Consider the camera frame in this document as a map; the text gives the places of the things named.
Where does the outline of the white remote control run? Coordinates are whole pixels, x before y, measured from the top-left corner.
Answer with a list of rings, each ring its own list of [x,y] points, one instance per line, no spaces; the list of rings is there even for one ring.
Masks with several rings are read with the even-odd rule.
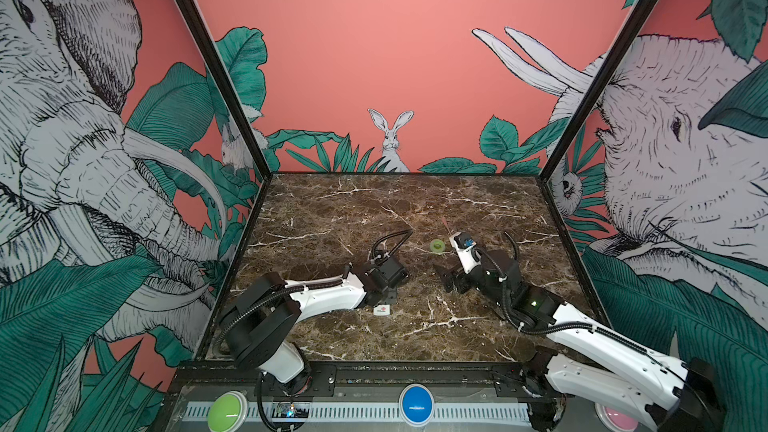
[[[383,317],[390,316],[392,309],[390,304],[377,305],[372,310],[374,316]]]

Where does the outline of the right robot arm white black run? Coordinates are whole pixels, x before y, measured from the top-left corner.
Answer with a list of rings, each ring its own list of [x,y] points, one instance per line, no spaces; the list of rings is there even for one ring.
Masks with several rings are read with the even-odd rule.
[[[711,364],[685,362],[600,324],[573,304],[523,279],[518,250],[489,251],[468,233],[449,238],[458,266],[441,274],[446,290],[476,290],[499,307],[517,332],[545,337],[592,360],[582,364],[544,348],[520,367],[534,397],[581,397],[652,431],[721,431],[725,406],[717,397]]]

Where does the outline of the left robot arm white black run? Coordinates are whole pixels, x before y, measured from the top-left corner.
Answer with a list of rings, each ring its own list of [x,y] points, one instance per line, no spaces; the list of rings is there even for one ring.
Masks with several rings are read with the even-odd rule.
[[[315,316],[387,302],[409,278],[396,252],[412,234],[406,229],[379,238],[364,262],[348,264],[336,276],[294,281],[268,273],[258,278],[220,314],[212,351],[230,357],[240,370],[272,376],[286,396],[304,393],[312,371],[299,347],[287,340],[294,326]]]

